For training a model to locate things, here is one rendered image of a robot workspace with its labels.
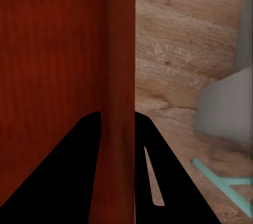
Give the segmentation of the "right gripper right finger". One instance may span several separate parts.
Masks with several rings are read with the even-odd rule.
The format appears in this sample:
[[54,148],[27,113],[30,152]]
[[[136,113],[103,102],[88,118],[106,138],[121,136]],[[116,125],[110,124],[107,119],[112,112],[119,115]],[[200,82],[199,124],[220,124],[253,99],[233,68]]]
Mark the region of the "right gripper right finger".
[[[165,206],[153,203],[146,147]],[[135,112],[136,224],[221,224],[153,121]]]

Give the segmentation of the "storage box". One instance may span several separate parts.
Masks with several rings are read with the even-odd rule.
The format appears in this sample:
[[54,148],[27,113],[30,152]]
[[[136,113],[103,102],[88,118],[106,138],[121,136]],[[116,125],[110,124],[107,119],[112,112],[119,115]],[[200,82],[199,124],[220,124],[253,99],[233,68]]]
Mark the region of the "storage box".
[[0,208],[86,115],[88,224],[134,224],[135,0],[0,0]]

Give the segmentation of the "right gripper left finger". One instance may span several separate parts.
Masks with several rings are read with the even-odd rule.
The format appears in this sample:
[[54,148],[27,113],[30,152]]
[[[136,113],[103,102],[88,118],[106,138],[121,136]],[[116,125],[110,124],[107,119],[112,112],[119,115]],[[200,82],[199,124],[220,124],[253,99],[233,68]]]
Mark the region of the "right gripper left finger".
[[100,111],[70,130],[0,208],[0,224],[88,224],[101,138]]

